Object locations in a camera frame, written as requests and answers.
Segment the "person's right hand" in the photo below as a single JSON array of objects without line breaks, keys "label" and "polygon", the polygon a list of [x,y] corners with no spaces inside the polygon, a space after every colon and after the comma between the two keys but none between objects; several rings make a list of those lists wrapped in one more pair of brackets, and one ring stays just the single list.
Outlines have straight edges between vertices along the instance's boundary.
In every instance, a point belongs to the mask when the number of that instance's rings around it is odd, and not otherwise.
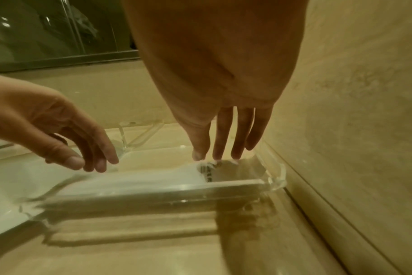
[{"label": "person's right hand", "polygon": [[[82,157],[67,146],[76,143]],[[46,162],[91,172],[119,162],[115,148],[95,121],[61,93],[0,76],[0,139],[22,145]]]},{"label": "person's right hand", "polygon": [[233,119],[231,155],[262,137],[287,85],[304,32],[307,0],[123,0],[155,84],[204,159],[217,117],[213,158],[221,159]]}]

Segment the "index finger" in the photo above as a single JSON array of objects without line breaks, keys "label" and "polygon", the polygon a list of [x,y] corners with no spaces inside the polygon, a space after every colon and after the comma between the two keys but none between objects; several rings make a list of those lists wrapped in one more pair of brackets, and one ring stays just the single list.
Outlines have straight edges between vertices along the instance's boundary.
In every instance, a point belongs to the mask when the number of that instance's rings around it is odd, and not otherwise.
[{"label": "index finger", "polygon": [[105,130],[97,124],[97,122],[95,122],[82,110],[77,109],[76,114],[72,119],[72,123],[77,127],[80,127],[96,142],[97,146],[102,150],[103,155],[109,163],[117,164],[119,162],[114,145]]}]

